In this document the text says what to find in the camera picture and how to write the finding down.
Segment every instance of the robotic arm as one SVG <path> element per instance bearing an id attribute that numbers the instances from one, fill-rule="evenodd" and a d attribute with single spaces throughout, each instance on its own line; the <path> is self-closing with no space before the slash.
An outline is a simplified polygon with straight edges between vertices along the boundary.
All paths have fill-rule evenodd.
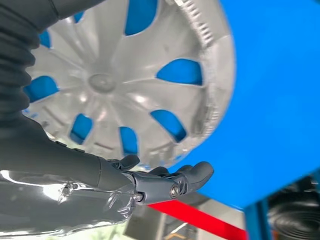
<path id="1" fill-rule="evenodd" d="M 171 174 L 164 167 L 134 172 L 137 156 L 106 160 L 70 149 L 22 114 L 29 104 L 23 91 L 31 81 L 25 69 L 35 63 L 30 50 L 38 47 L 38 33 L 102 1 L 0 0 L 0 169 L 64 176 L 106 192 L 132 188 L 138 205 L 169 201 L 208 182 L 214 173 L 208 162 Z"/>

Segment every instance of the silver hubcap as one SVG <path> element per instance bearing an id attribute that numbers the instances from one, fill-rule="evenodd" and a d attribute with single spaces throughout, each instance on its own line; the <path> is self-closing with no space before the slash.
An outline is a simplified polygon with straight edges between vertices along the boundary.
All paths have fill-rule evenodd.
<path id="1" fill-rule="evenodd" d="M 153 22 L 125 35 L 128 1 L 107 0 L 48 29 L 51 47 L 33 53 L 28 72 L 51 76 L 59 92 L 32 103 L 35 116 L 54 139 L 69 139 L 78 114 L 93 120 L 81 146 L 104 158 L 122 158 L 120 127 L 134 130 L 145 166 L 171 166 L 211 134 L 232 95 L 234 54 L 230 32 L 219 4 L 211 0 L 158 0 Z M 159 79 L 176 60 L 201 65 L 202 84 Z M 151 113 L 174 114 L 186 132 L 177 141 Z"/>

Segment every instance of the blue background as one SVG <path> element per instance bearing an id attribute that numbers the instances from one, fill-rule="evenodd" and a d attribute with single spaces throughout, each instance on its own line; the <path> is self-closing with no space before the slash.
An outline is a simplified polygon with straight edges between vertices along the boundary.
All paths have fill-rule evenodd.
<path id="1" fill-rule="evenodd" d="M 200 193 L 242 209 L 320 167 L 320 4 L 222 0 L 236 82 L 220 126 L 171 168 L 209 161 Z"/>

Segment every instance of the red bar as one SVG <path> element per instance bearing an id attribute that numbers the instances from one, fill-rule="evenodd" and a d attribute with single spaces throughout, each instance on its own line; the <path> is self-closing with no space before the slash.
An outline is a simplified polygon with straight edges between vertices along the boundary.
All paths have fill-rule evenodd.
<path id="1" fill-rule="evenodd" d="M 149 207 L 226 240 L 248 239 L 245 230 L 177 200 L 151 204 Z"/>

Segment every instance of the blue metal frame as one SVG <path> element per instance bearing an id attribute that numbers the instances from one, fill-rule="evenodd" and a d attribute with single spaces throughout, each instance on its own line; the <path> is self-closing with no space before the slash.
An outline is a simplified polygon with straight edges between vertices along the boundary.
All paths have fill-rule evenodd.
<path id="1" fill-rule="evenodd" d="M 245 228 L 249 240 L 272 240 L 268 223 L 268 201 L 266 199 L 244 209 Z"/>

